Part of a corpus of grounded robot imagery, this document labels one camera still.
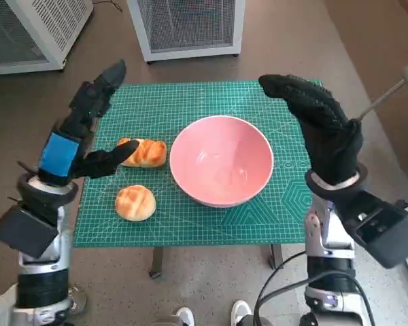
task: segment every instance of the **bun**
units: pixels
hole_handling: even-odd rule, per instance
[[[130,138],[121,138],[118,141],[118,145],[126,143],[130,140]],[[156,168],[165,164],[167,155],[165,142],[144,139],[136,139],[136,141],[139,141],[139,147],[122,163],[122,165],[139,166],[142,168]]]
[[[116,212],[129,221],[145,221],[156,210],[156,199],[142,185],[131,185],[121,189],[115,200]]]

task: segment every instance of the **white appliance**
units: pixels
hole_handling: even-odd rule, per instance
[[[91,0],[0,0],[0,74],[61,70]]]
[[[146,62],[240,53],[245,0],[127,0]]]

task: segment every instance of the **floor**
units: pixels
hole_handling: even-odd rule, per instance
[[[15,160],[35,165],[54,120],[80,83],[92,80],[119,58],[127,64],[127,83],[256,79],[263,73],[318,77],[341,101],[350,117],[369,99],[322,0],[247,1],[242,53],[231,56],[143,62],[127,12],[96,6],[93,19],[71,53],[63,73],[0,77],[0,214],[17,196],[21,170]],[[364,121],[360,160],[370,170],[371,191],[387,200],[408,194],[408,180],[374,113]],[[74,205],[71,213],[75,220]],[[284,257],[303,245],[283,246]],[[404,266],[382,269],[357,250],[358,278],[373,306],[378,325],[408,325],[408,275]],[[71,279],[89,295],[88,312],[76,325],[149,325],[158,316],[190,306],[197,325],[228,325],[231,304],[253,304],[270,274],[263,248],[193,247],[169,249],[165,280],[148,278],[151,249],[76,249]],[[305,259],[285,268],[274,287],[305,276]],[[0,244],[0,293],[16,280],[16,253]],[[262,310],[275,325],[298,325],[306,311],[302,289],[276,298]]]

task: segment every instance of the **table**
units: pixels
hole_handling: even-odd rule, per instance
[[[268,138],[275,156],[269,184],[254,199],[230,209],[192,200],[176,184],[169,162],[162,168],[119,167],[115,175],[86,179],[75,226],[75,247],[155,247],[152,276],[161,272],[163,247],[277,245],[304,242],[303,220],[311,204],[304,181],[309,160],[301,130],[283,100],[267,98],[257,81],[129,85],[112,98],[93,150],[111,150],[119,138],[164,140],[170,149],[189,123],[209,115],[245,119]],[[155,214],[132,223],[114,208],[123,187],[152,190]]]

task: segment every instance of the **metal table leg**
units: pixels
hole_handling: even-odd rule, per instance
[[[161,277],[163,264],[163,247],[154,247],[152,251],[152,266],[148,273],[153,280]]]
[[[270,244],[269,265],[274,270],[283,262],[283,251],[280,244]]]

